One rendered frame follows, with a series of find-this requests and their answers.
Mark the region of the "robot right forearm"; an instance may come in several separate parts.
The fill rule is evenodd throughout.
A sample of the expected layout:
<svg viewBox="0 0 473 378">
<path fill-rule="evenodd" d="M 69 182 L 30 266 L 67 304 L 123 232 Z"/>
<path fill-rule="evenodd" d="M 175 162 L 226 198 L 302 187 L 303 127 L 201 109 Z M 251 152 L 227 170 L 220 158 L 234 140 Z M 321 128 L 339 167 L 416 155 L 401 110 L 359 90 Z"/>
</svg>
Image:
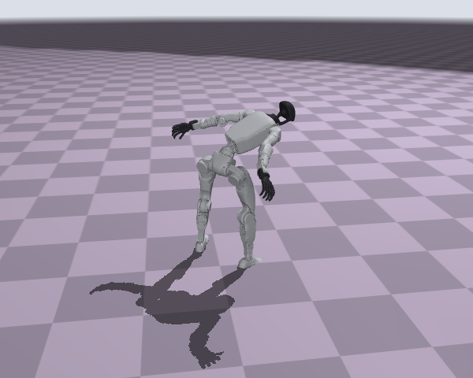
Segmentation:
<svg viewBox="0 0 473 378">
<path fill-rule="evenodd" d="M 258 156 L 258 163 L 257 163 L 257 176 L 258 175 L 258 170 L 259 169 L 262 169 L 263 172 L 267 172 L 269 173 L 269 170 L 268 170 L 268 163 L 269 163 L 269 159 L 270 159 L 270 155 L 273 153 L 273 147 L 267 143 L 263 150 L 261 150 L 259 152 L 259 156 Z"/>
</svg>

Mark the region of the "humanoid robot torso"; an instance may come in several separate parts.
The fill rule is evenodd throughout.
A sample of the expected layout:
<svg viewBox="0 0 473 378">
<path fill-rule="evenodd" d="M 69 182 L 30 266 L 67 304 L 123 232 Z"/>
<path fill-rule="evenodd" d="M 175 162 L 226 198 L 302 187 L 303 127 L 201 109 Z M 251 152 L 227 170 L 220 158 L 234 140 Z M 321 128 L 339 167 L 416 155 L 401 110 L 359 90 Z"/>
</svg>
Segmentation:
<svg viewBox="0 0 473 378">
<path fill-rule="evenodd" d="M 213 153 L 208 169 L 219 176 L 228 177 L 227 168 L 236 164 L 234 154 L 243 154 L 260 146 L 269 135 L 270 128 L 275 126 L 275 121 L 261 111 L 251 113 L 238 121 L 225 133 L 228 144 L 222 147 L 220 152 Z"/>
</svg>

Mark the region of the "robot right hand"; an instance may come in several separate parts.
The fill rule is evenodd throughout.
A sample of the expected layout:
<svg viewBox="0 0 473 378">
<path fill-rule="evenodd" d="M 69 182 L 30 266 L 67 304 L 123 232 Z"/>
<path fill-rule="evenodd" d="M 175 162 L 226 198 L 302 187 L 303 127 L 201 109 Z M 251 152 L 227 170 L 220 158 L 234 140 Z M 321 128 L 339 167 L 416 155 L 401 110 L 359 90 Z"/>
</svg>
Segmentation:
<svg viewBox="0 0 473 378">
<path fill-rule="evenodd" d="M 266 190 L 263 198 L 266 198 L 266 201 L 269 199 L 269 201 L 273 198 L 274 194 L 275 194 L 275 190 L 274 190 L 274 186 L 272 185 L 272 183 L 270 182 L 270 174 L 267 173 L 267 172 L 263 172 L 262 169 L 259 169 L 258 170 L 258 175 L 259 175 L 259 178 L 262 180 L 262 185 L 263 185 L 263 189 L 262 189 L 262 192 L 259 196 L 261 196 L 264 191 Z M 268 194 L 268 195 L 267 195 Z"/>
</svg>

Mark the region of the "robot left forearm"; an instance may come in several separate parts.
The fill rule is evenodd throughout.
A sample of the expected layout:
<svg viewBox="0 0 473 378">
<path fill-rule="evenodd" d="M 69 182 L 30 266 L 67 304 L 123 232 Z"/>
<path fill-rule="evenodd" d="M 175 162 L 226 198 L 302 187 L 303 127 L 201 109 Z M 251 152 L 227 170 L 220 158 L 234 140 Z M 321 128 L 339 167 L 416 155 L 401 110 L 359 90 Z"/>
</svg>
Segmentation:
<svg viewBox="0 0 473 378">
<path fill-rule="evenodd" d="M 198 128 L 205 129 L 205 128 L 209 128 L 209 127 L 212 127 L 212 126 L 215 127 L 215 126 L 218 125 L 218 117 L 219 116 L 220 115 L 215 115 L 215 116 L 212 116 L 210 118 L 197 120 L 198 122 L 193 124 L 192 127 L 194 129 L 198 129 Z"/>
</svg>

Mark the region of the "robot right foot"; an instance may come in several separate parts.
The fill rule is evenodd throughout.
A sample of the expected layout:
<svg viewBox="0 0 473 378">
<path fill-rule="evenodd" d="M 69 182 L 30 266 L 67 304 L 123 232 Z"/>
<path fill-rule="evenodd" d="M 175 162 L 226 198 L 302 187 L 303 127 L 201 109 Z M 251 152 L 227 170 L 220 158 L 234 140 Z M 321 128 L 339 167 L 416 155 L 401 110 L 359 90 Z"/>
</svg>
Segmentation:
<svg viewBox="0 0 473 378">
<path fill-rule="evenodd" d="M 242 269 L 245 269 L 249 266 L 256 265 L 256 264 L 260 263 L 261 260 L 262 260 L 261 258 L 254 258 L 254 257 L 250 261 L 247 260 L 247 257 L 246 258 L 241 258 L 240 261 L 239 261 L 238 266 Z"/>
</svg>

